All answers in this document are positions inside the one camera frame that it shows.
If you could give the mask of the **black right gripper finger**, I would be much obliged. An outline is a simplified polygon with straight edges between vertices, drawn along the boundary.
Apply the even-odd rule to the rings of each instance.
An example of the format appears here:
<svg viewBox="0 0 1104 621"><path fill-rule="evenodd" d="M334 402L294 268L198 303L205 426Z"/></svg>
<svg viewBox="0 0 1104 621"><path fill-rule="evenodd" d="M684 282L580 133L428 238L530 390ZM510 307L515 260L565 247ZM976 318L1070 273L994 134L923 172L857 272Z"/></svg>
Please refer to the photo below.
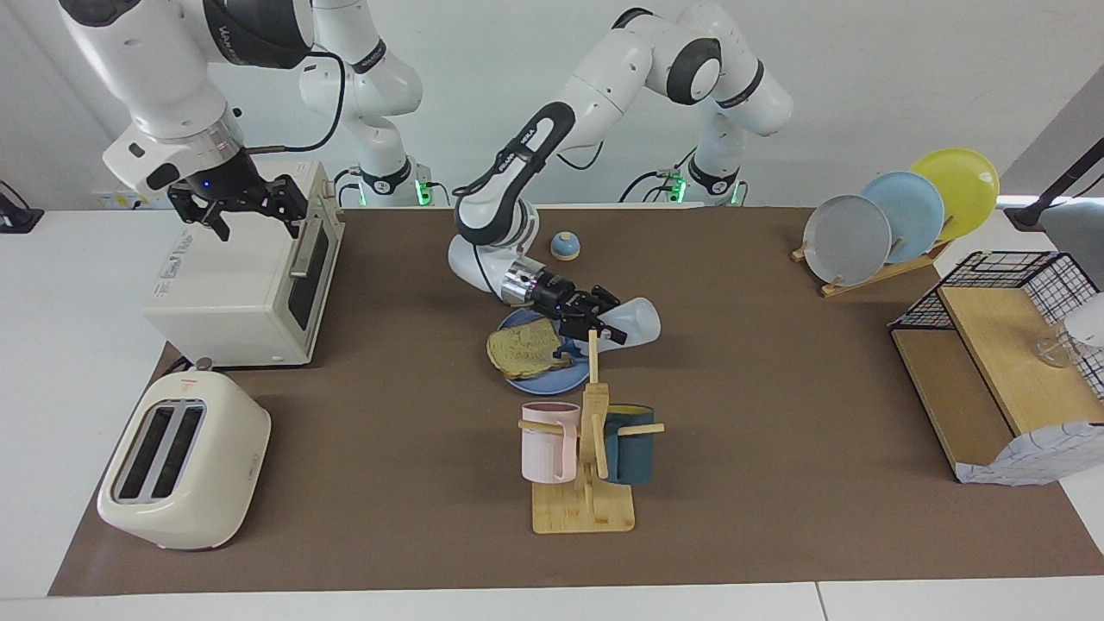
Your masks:
<svg viewBox="0 0 1104 621"><path fill-rule="evenodd" d="M209 202L205 207L201 207L194 197L171 197L171 204L182 223L205 227L222 242L229 242L231 229L224 221L217 202Z"/></svg>
<svg viewBox="0 0 1104 621"><path fill-rule="evenodd" d="M299 239L300 223L309 209L307 197L293 180L291 173L280 173L263 185L263 213L279 220L291 239Z"/></svg>

